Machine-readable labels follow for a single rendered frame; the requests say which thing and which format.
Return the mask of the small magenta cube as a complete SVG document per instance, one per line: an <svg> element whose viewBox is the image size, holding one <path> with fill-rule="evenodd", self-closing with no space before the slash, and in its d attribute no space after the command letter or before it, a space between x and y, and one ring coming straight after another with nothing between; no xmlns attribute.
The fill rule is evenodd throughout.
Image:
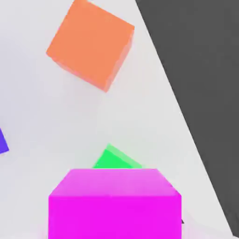
<svg viewBox="0 0 239 239"><path fill-rule="evenodd" d="M48 239L182 239L181 195L157 169L73 169L49 195Z"/></svg>

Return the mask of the small green cube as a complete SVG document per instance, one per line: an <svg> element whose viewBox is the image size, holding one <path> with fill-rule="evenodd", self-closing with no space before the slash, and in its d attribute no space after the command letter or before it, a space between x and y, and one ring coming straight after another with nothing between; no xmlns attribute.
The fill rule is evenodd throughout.
<svg viewBox="0 0 239 239"><path fill-rule="evenodd" d="M93 165L94 169L139 169L143 168L141 164L118 150L111 144L108 144L102 155Z"/></svg>

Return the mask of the small blue cube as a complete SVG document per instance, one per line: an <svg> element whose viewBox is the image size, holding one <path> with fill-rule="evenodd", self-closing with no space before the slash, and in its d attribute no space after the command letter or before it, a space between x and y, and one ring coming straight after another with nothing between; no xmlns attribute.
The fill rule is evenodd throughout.
<svg viewBox="0 0 239 239"><path fill-rule="evenodd" d="M5 153L7 151L9 151L9 148L8 148L7 142L4 138L4 135L2 133L2 130L0 128L0 154Z"/></svg>

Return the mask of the large orange box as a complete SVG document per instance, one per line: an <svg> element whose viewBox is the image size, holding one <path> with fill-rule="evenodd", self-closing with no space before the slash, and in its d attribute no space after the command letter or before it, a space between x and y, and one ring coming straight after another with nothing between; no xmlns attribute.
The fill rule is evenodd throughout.
<svg viewBox="0 0 239 239"><path fill-rule="evenodd" d="M74 0L46 54L64 70L107 92L132 46L134 26Z"/></svg>

